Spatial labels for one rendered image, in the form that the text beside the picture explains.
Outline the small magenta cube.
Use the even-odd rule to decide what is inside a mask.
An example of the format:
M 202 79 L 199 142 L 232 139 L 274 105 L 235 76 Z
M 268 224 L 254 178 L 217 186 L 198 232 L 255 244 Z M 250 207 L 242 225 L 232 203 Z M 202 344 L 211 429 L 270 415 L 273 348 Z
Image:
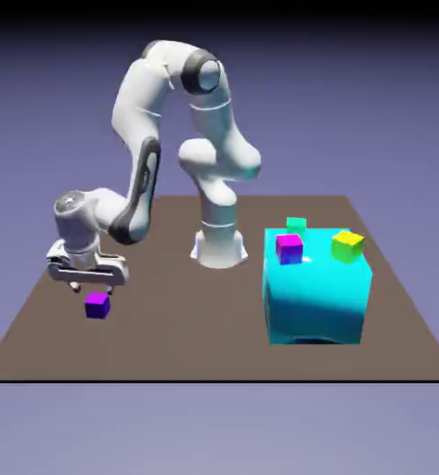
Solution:
M 303 240 L 300 235 L 276 235 L 276 255 L 281 265 L 301 263 L 303 260 Z

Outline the small yellow cube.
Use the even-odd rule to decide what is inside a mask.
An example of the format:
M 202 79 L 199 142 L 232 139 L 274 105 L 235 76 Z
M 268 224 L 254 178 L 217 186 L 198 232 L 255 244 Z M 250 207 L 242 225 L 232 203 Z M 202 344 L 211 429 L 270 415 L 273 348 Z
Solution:
M 353 263 L 362 255 L 365 242 L 364 236 L 341 230 L 331 239 L 331 257 L 342 263 Z

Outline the small green cube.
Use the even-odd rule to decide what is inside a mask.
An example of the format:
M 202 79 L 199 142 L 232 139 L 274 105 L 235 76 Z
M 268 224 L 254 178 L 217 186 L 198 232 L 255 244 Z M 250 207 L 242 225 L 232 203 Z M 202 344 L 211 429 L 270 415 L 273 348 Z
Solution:
M 306 230 L 307 220 L 305 218 L 289 216 L 286 219 L 286 231 L 288 234 L 299 235 L 301 238 L 303 238 Z

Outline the large cyan box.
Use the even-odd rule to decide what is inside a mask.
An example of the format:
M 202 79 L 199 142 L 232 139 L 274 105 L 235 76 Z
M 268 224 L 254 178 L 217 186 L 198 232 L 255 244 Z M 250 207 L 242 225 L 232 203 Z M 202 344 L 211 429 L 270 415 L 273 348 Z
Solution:
M 282 264 L 276 241 L 286 230 L 264 231 L 263 301 L 270 343 L 361 341 L 373 273 L 361 252 L 349 263 L 332 256 L 333 238 L 341 232 L 307 229 L 303 260 Z

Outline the small purple cube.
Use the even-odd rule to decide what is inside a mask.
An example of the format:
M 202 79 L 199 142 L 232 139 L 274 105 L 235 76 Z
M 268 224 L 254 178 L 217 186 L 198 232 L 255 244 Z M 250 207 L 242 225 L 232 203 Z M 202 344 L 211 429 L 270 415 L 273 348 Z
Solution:
M 84 300 L 85 316 L 92 319 L 105 319 L 110 311 L 108 292 L 89 292 Z

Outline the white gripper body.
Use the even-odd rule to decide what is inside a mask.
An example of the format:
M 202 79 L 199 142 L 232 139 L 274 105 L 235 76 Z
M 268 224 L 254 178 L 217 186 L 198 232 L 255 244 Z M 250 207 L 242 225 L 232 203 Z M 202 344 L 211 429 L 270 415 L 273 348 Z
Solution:
M 48 274 L 57 281 L 73 286 L 102 284 L 108 287 L 125 285 L 129 278 L 126 260 L 122 256 L 94 252 L 82 256 L 54 256 L 47 258 Z

